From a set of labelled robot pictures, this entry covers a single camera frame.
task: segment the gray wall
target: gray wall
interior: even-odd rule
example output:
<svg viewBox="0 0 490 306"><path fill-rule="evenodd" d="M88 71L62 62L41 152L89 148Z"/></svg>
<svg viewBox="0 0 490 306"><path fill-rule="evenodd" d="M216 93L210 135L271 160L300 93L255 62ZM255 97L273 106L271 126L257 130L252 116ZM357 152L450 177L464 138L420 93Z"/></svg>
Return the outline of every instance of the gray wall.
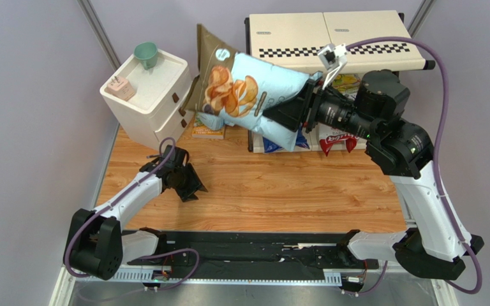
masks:
<svg viewBox="0 0 490 306"><path fill-rule="evenodd" d="M48 304L117 127L111 73L76 1L0 1L0 305Z"/></svg>
<svg viewBox="0 0 490 306"><path fill-rule="evenodd" d="M458 294L461 305L490 305L490 2L437 1L417 39L440 53L449 69L450 103L441 169L454 206L472 233L483 236L479 253L483 290ZM441 109L438 70L403 74L412 98L405 117L435 135ZM471 288L471 261L458 283Z"/></svg>
<svg viewBox="0 0 490 306"><path fill-rule="evenodd" d="M91 0L118 58L123 62L143 41L153 41L161 49L190 64L196 62L196 24L231 46L245 51L244 19L252 13L306 13L316 11L397 10L413 18L421 0Z"/></svg>

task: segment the green cup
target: green cup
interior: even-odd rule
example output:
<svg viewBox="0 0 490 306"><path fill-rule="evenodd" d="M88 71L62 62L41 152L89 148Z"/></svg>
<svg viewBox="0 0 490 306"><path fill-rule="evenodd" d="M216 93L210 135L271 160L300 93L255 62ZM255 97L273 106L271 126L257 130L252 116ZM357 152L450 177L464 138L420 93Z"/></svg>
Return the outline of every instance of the green cup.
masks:
<svg viewBox="0 0 490 306"><path fill-rule="evenodd" d="M143 64L145 70L149 70L158 61L158 48L151 42L141 43L135 47L133 56Z"/></svg>

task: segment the checkered strip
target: checkered strip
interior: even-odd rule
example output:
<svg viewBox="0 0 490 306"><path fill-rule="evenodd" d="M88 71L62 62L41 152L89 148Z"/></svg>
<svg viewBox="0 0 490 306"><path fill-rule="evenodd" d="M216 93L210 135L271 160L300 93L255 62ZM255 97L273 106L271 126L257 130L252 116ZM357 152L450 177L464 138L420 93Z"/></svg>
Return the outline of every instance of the checkered strip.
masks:
<svg viewBox="0 0 490 306"><path fill-rule="evenodd" d="M406 43L393 43L390 45L365 45L349 50L351 54L383 54L410 52Z"/></svg>
<svg viewBox="0 0 490 306"><path fill-rule="evenodd" d="M264 49L260 48L260 57L301 57L301 56L316 56L316 52L323 47L311 48L281 48L281 49Z"/></svg>

